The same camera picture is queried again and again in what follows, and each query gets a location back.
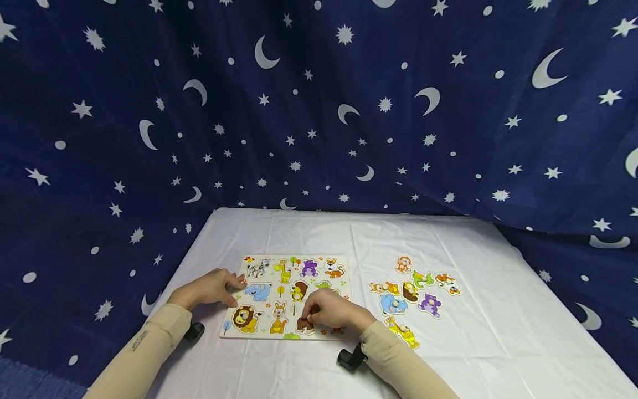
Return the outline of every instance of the finger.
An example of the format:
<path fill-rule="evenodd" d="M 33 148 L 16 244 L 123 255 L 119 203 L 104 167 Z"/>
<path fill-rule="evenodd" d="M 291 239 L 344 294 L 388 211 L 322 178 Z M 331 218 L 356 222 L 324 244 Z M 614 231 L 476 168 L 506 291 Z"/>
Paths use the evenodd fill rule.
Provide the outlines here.
<path fill-rule="evenodd" d="M 229 308 L 236 308 L 237 307 L 237 300 L 233 297 L 233 295 L 230 295 L 229 293 L 225 293 L 225 295 L 223 297 L 221 297 L 221 301 L 224 305 L 228 306 Z"/>

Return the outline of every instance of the star print fabric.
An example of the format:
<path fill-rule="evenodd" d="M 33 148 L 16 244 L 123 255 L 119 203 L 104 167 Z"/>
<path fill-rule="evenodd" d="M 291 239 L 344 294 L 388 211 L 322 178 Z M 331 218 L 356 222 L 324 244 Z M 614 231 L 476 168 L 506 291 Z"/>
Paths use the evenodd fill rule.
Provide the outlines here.
<path fill-rule="evenodd" d="M 0 4 L 0 361 L 83 391 L 252 207 L 495 223 L 638 382 L 635 1 L 385 3 Z"/>

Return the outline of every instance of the cartoon animal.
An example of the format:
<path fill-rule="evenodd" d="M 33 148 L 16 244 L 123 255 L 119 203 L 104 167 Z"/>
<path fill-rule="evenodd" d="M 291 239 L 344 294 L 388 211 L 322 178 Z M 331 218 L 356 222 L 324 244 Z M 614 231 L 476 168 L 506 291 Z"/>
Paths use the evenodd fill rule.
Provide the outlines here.
<path fill-rule="evenodd" d="M 279 303 L 275 301 L 275 309 L 272 311 L 272 315 L 275 317 L 275 321 L 271 324 L 271 334 L 283 334 L 288 319 L 284 318 L 286 315 L 286 301 Z"/>
<path fill-rule="evenodd" d="M 315 262 L 314 259 L 304 260 L 304 267 L 301 269 L 300 275 L 302 277 L 305 277 L 305 276 L 317 277 L 319 275 L 319 272 L 317 272 L 317 262 Z"/>
<path fill-rule="evenodd" d="M 233 325 L 244 334 L 255 334 L 261 315 L 263 312 L 256 312 L 252 306 L 240 306 L 233 313 Z"/>
<path fill-rule="evenodd" d="M 403 338 L 411 349 L 416 349 L 420 346 L 420 343 L 414 338 L 414 333 L 408 326 L 399 327 L 399 334 L 401 334 L 401 338 Z"/>
<path fill-rule="evenodd" d="M 410 282 L 403 283 L 403 297 L 408 302 L 417 302 L 419 300 L 417 288 Z"/>
<path fill-rule="evenodd" d="M 385 319 L 385 322 L 388 324 L 388 328 L 390 329 L 391 332 L 397 335 L 400 334 L 399 324 L 397 324 L 396 321 L 394 321 L 394 317 L 388 317 L 387 319 Z"/>
<path fill-rule="evenodd" d="M 397 268 L 395 270 L 404 275 L 412 271 L 412 269 L 410 269 L 410 266 L 412 266 L 412 261 L 410 260 L 410 258 L 407 256 L 402 256 L 397 260 Z"/>
<path fill-rule="evenodd" d="M 408 303 L 392 294 L 381 295 L 381 309 L 384 316 L 402 314 L 408 310 Z"/>
<path fill-rule="evenodd" d="M 426 285 L 434 284 L 434 278 L 432 278 L 432 273 L 428 273 L 426 276 Z"/>
<path fill-rule="evenodd" d="M 290 291 L 290 295 L 292 295 L 293 302 L 302 302 L 306 297 L 306 292 L 308 291 L 308 284 L 299 280 L 295 282 L 292 286 L 292 290 Z"/>
<path fill-rule="evenodd" d="M 281 284 L 289 284 L 292 276 L 292 270 L 286 268 L 286 263 L 288 263 L 286 259 L 280 259 L 279 263 L 274 266 L 275 271 L 281 272 L 281 281 L 279 281 Z"/>
<path fill-rule="evenodd" d="M 299 317 L 297 319 L 297 332 L 299 334 L 314 334 L 315 333 L 315 325 L 310 323 L 308 319 L 304 319 L 303 317 Z"/>
<path fill-rule="evenodd" d="M 422 312 L 429 313 L 435 319 L 441 317 L 441 314 L 438 312 L 439 306 L 441 306 L 441 302 L 434 295 L 426 294 L 425 299 L 421 301 L 417 305 L 417 309 Z"/>
<path fill-rule="evenodd" d="M 425 287 L 423 287 L 423 285 L 421 283 L 426 282 L 426 277 L 424 275 L 422 275 L 421 273 L 419 273 L 418 271 L 413 271 L 412 272 L 412 281 L 414 281 L 414 285 L 419 288 L 419 289 L 423 289 Z"/>
<path fill-rule="evenodd" d="M 253 301 L 255 302 L 266 302 L 268 295 L 271 294 L 271 287 L 271 283 L 254 283 L 248 285 L 244 290 L 244 293 L 252 295 Z"/>
<path fill-rule="evenodd" d="M 326 259 L 325 264 L 323 265 L 325 269 L 325 274 L 329 275 L 330 278 L 339 278 L 346 274 L 346 271 L 343 269 L 343 266 L 337 263 L 336 259 Z"/>

